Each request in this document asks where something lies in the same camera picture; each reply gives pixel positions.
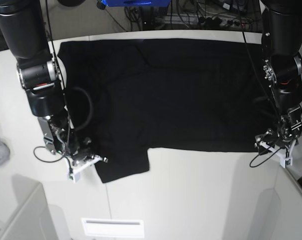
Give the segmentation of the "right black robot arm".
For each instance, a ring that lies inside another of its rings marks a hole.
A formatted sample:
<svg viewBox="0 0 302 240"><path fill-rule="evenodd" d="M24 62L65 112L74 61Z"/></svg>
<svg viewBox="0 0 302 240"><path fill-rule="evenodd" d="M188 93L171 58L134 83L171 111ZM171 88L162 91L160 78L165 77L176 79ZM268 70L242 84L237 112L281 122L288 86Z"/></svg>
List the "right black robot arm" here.
<svg viewBox="0 0 302 240"><path fill-rule="evenodd" d="M84 89L89 113L78 127L71 127L71 116L65 95L66 86L56 52L50 50L42 9L38 0L0 0L0 29L6 44L17 60L17 75L25 91L32 114L38 118L44 135L44 148L66 160L68 178L108 159L94 153L91 139L80 141L77 131L93 117L93 102Z"/></svg>

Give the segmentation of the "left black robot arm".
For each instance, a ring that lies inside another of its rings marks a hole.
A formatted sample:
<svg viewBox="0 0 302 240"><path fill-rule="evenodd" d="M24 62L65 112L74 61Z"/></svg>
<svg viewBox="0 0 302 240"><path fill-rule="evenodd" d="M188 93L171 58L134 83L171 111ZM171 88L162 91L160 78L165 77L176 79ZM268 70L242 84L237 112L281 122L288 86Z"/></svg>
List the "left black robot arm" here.
<svg viewBox="0 0 302 240"><path fill-rule="evenodd" d="M257 145L292 161L302 135L302 0L261 1L264 77L276 106L275 130L257 137Z"/></svg>

